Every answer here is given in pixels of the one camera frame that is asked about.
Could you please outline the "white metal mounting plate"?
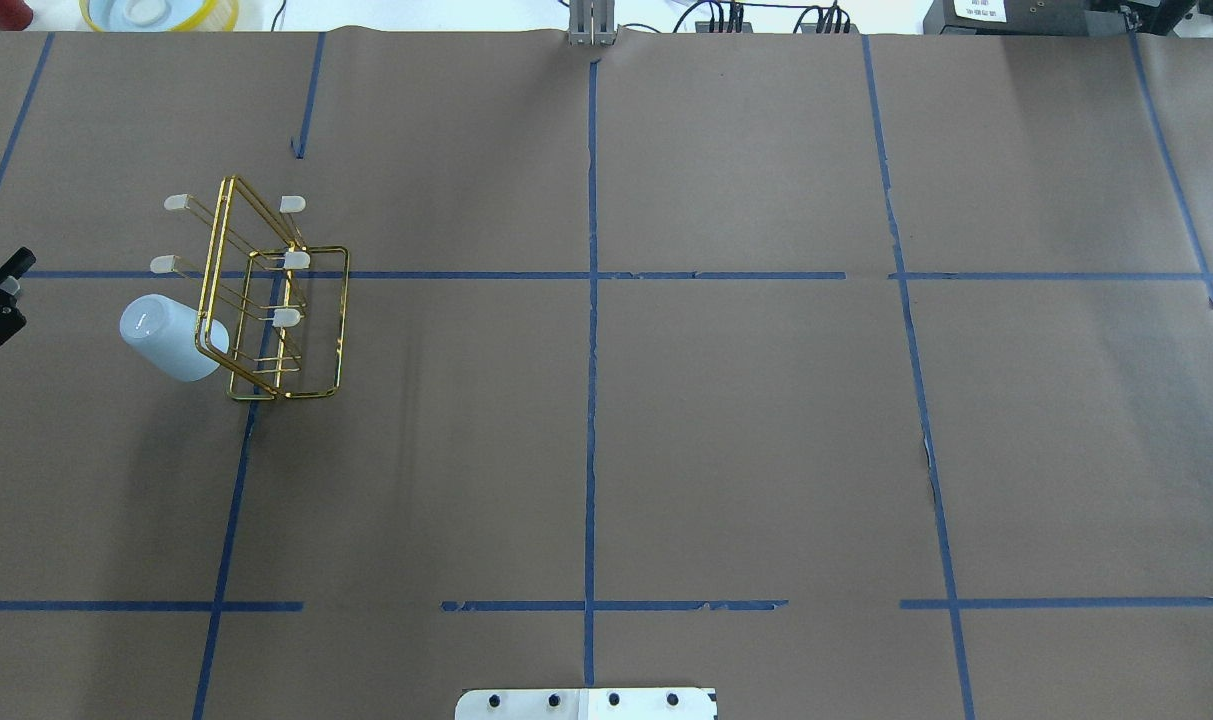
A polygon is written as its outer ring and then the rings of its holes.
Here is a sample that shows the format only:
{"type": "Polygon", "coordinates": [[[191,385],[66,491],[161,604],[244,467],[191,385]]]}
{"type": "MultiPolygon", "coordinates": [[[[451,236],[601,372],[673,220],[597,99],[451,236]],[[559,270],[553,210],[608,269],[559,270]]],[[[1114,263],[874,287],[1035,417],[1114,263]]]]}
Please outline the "white metal mounting plate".
{"type": "Polygon", "coordinates": [[[717,719],[712,688],[474,688],[455,719],[717,719]]]}

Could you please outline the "dark red cylinder object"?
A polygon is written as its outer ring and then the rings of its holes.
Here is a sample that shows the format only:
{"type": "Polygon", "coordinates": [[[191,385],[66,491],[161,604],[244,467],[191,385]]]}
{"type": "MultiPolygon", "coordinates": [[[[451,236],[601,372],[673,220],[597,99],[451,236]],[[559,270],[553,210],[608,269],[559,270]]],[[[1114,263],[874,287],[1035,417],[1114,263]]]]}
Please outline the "dark red cylinder object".
{"type": "Polygon", "coordinates": [[[0,32],[25,32],[34,18],[34,10],[25,1],[0,0],[0,32]]]}

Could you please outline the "brown paper table cover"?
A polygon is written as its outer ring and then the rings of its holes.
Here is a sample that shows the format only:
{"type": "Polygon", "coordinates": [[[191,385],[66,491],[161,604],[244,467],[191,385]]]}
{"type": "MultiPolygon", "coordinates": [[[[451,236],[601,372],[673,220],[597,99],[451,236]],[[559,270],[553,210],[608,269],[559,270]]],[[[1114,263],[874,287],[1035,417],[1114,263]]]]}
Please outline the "brown paper table cover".
{"type": "Polygon", "coordinates": [[[1213,40],[0,33],[0,719],[1213,719],[1213,40]],[[126,345],[226,176],[334,398],[126,345]]]}

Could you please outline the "yellow rimmed plastic bowl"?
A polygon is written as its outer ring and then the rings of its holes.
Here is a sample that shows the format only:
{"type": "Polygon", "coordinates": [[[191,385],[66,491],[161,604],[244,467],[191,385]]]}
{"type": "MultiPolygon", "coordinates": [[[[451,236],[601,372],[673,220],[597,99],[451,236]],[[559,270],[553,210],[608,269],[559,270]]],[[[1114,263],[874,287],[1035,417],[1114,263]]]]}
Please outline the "yellow rimmed plastic bowl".
{"type": "Polygon", "coordinates": [[[79,1],[93,32],[232,32],[240,1],[79,1]]]}

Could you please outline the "grey aluminium profile post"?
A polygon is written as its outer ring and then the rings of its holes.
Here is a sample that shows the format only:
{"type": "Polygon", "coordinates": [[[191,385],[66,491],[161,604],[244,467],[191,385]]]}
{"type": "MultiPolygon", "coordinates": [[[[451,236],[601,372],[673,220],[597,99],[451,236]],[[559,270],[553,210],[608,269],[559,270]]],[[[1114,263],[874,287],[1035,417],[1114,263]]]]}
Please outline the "grey aluminium profile post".
{"type": "Polygon", "coordinates": [[[614,0],[566,0],[568,42],[571,46],[611,46],[617,40],[614,0]]]}

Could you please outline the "black device with label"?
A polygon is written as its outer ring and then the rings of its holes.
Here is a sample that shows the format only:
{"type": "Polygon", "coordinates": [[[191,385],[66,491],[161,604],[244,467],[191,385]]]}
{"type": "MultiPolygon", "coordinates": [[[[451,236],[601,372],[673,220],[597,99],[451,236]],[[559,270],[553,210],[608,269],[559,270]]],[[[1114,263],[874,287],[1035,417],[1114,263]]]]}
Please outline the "black device with label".
{"type": "Polygon", "coordinates": [[[932,1],[922,19],[926,35],[1109,38],[1127,35],[1131,22],[1117,8],[1090,1],[932,1]]]}

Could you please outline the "light blue plastic cup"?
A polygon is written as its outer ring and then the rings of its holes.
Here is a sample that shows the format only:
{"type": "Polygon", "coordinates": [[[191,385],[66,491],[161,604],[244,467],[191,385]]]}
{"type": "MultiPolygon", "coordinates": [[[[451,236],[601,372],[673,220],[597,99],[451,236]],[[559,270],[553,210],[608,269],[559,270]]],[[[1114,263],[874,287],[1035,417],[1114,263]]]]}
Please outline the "light blue plastic cup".
{"type": "Polygon", "coordinates": [[[197,345],[197,310],[161,293],[133,299],[123,310],[120,336],[126,345],[164,375],[180,382],[207,378],[220,364],[197,345]]]}

